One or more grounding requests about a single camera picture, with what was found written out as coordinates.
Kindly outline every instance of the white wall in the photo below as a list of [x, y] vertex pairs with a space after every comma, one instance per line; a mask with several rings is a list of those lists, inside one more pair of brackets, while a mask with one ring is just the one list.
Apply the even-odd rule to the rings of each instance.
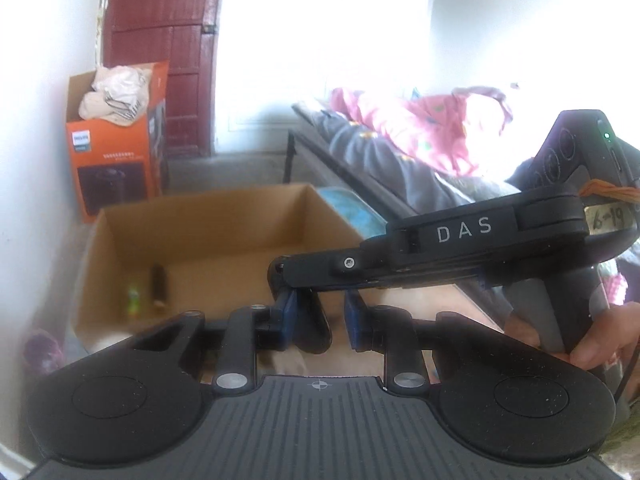
[[16, 441], [18, 348], [79, 225], [66, 85], [94, 67], [98, 0], [0, 0], [0, 442]]
[[425, 91], [520, 84], [514, 164], [568, 108], [600, 108], [640, 146], [640, 0], [434, 0], [430, 41]]
[[429, 0], [222, 0], [216, 151], [283, 150], [291, 104], [336, 86], [410, 93]]

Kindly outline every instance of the cardboard box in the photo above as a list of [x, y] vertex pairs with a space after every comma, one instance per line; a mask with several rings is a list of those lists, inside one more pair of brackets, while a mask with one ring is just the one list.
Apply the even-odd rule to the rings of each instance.
[[[117, 333], [133, 334], [185, 310], [226, 319], [235, 308], [273, 304], [271, 261], [283, 254], [356, 246], [361, 238], [311, 186], [216, 190], [104, 209], [86, 256], [75, 330], [87, 348]], [[168, 307], [150, 297], [150, 269], [166, 270]], [[137, 320], [127, 318], [127, 289], [140, 292]], [[419, 290], [363, 291], [369, 304], [412, 310], [433, 319], [457, 310], [486, 319], [452, 285]], [[334, 329], [325, 354], [305, 355], [310, 375], [379, 375], [382, 355], [351, 351], [342, 320], [341, 292], [321, 294]]]
[[92, 222], [101, 208], [136, 202], [162, 193], [165, 93], [169, 62], [134, 65], [152, 70], [149, 106], [131, 126], [78, 115], [82, 98], [92, 91], [94, 72], [69, 79], [66, 143], [82, 218]]

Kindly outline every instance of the wooden door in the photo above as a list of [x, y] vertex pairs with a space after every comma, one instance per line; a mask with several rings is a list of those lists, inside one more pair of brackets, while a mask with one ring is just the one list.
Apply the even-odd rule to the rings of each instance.
[[104, 64], [169, 60], [169, 156], [211, 154], [220, 0], [109, 0]]

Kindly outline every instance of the human hand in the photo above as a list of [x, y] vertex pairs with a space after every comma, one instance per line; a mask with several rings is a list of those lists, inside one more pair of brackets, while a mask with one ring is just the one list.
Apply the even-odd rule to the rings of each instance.
[[[538, 332], [515, 314], [511, 314], [504, 326], [504, 333], [523, 343], [538, 348]], [[570, 354], [554, 354], [578, 368], [590, 370], [607, 362], [615, 352], [620, 352], [623, 365], [627, 366], [638, 345], [640, 336], [640, 303], [612, 305], [591, 325], [589, 331]], [[636, 365], [626, 385], [625, 397], [633, 399], [640, 394], [640, 366]]]

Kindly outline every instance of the silver screw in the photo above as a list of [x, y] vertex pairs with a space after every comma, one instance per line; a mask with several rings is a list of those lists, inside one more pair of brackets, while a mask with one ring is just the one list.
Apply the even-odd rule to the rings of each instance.
[[216, 379], [216, 384], [225, 390], [237, 390], [247, 382], [248, 379], [242, 374], [222, 374]]
[[420, 374], [402, 372], [394, 377], [394, 382], [403, 388], [419, 388], [425, 381]]

